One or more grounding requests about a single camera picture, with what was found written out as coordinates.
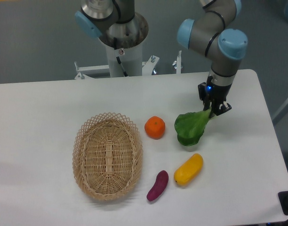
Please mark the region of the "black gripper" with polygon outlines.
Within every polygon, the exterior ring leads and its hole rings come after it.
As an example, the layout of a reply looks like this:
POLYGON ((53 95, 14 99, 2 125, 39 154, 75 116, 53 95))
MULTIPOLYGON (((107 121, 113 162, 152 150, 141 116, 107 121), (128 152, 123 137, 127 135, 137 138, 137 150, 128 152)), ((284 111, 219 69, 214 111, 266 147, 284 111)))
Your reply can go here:
POLYGON ((203 102, 203 110, 209 110, 210 118, 219 116, 232 109, 226 102, 226 97, 233 83, 233 77, 223 77, 218 74, 209 75, 207 82, 198 85, 199 98, 203 102))

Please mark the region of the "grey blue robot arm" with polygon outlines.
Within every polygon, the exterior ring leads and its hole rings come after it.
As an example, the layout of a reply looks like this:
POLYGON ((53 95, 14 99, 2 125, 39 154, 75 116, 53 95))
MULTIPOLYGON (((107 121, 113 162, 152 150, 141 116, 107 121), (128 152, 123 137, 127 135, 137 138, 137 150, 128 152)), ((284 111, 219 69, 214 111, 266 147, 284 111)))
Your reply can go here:
MULTIPOLYGON (((248 38, 242 31, 228 28, 241 11, 239 0, 203 0, 201 6, 204 16, 198 21, 184 20, 176 39, 212 62, 198 91, 204 109, 214 117, 231 109, 226 97, 246 54, 248 38)), ((142 43, 149 27, 135 12, 134 1, 83 0, 75 21, 87 36, 104 44, 112 77, 143 75, 142 43)))

